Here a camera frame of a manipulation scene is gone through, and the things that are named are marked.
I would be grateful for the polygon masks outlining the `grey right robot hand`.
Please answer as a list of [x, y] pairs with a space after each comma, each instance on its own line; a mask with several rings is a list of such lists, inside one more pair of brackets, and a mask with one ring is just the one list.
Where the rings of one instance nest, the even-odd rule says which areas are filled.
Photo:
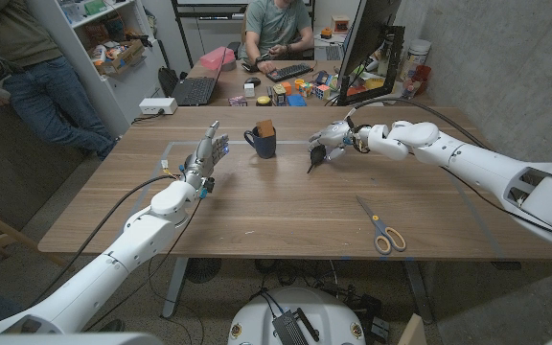
[[329, 124], [309, 139], [310, 160], [333, 161], [342, 156], [347, 147], [367, 153], [367, 134], [362, 134], [367, 129], [368, 126], [355, 126], [350, 118]]

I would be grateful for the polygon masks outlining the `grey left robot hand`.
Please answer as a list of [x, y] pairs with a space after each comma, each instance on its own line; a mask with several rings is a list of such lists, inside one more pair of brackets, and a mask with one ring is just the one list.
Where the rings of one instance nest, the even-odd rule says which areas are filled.
[[229, 137], [227, 134], [217, 136], [218, 128], [219, 121], [210, 125], [195, 151], [185, 160], [184, 180], [196, 189], [202, 185], [204, 179], [212, 175], [215, 165], [229, 152]]

